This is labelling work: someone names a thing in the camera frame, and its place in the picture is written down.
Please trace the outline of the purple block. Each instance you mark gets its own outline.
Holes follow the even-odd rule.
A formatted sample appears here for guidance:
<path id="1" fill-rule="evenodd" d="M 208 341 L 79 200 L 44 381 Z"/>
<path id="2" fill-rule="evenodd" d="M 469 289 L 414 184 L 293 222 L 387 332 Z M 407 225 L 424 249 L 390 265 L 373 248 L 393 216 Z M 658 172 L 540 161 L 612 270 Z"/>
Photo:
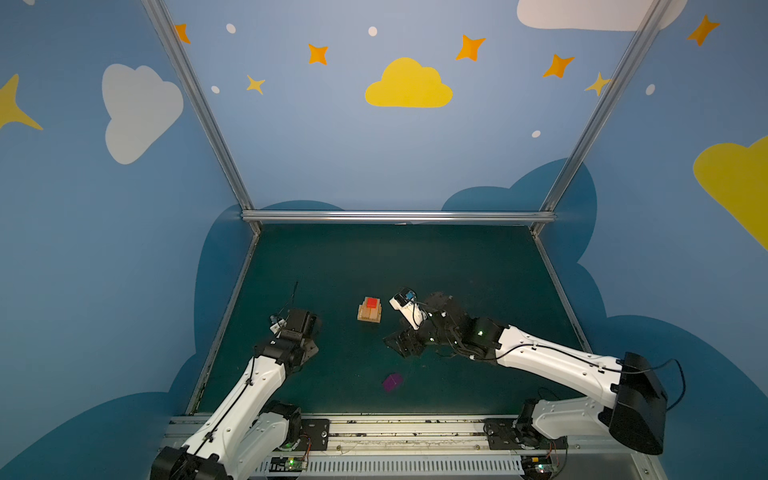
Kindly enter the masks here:
<path id="1" fill-rule="evenodd" d="M 399 373 L 389 374 L 382 382 L 382 387 L 386 392 L 392 392 L 403 383 L 403 377 Z"/>

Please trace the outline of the light wood block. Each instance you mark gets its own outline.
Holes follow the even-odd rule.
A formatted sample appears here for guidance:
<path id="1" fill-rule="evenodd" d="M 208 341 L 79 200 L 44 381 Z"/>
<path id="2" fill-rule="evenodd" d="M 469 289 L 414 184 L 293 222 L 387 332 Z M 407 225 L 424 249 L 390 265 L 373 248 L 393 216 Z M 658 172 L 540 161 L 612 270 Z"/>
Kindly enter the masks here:
<path id="1" fill-rule="evenodd" d="M 372 318 L 372 308 L 369 306 L 369 298 L 366 297 L 358 308 L 357 318 L 360 321 L 369 321 Z"/>

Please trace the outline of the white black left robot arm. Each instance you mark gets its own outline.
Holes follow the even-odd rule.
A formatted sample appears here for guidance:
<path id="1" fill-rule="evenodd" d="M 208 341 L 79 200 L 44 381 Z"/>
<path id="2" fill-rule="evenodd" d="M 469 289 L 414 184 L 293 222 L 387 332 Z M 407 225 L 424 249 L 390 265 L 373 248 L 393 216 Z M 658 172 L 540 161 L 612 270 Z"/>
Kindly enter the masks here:
<path id="1" fill-rule="evenodd" d="M 316 314 L 292 309 L 282 328 L 258 344 L 245 371 L 205 424 L 180 447 L 162 448 L 149 478 L 247 479 L 274 450 L 295 445 L 301 409 L 272 398 L 318 348 Z"/>

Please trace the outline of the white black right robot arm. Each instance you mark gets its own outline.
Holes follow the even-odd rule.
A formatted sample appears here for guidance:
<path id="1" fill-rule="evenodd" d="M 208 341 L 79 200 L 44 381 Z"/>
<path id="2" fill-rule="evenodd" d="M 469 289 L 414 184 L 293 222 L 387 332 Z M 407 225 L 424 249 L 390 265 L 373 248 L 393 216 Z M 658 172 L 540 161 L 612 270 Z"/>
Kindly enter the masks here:
<path id="1" fill-rule="evenodd" d="M 569 348 L 472 317 L 440 292 L 420 301 L 405 288 L 389 304 L 403 316 L 404 328 L 385 343 L 404 358 L 419 356 L 429 346 L 447 346 L 471 361 L 526 371 L 578 392 L 569 400 L 526 402 L 514 424 L 518 441 L 535 445 L 571 435 L 610 436 L 636 452 L 662 454 L 669 397 L 645 357 Z"/>

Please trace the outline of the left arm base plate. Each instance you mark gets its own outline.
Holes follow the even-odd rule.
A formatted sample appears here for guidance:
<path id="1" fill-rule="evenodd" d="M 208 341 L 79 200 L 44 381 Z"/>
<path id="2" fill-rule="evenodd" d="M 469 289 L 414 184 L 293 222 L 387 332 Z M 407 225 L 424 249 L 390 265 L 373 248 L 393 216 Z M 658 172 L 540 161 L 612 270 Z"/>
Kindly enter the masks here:
<path id="1" fill-rule="evenodd" d="M 328 419 L 303 419 L 300 424 L 290 423 L 282 451 L 326 451 L 329 442 Z"/>

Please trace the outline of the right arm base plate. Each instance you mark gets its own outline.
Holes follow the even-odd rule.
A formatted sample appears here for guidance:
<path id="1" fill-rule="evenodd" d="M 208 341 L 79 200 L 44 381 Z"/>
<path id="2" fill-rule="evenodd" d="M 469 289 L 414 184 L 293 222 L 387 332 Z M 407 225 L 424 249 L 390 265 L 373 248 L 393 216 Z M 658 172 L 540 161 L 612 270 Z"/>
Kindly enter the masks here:
<path id="1" fill-rule="evenodd" d="M 549 439 L 538 432 L 531 421 L 512 417 L 486 418 L 483 432 L 491 450 L 549 450 L 566 449 L 566 437 Z"/>

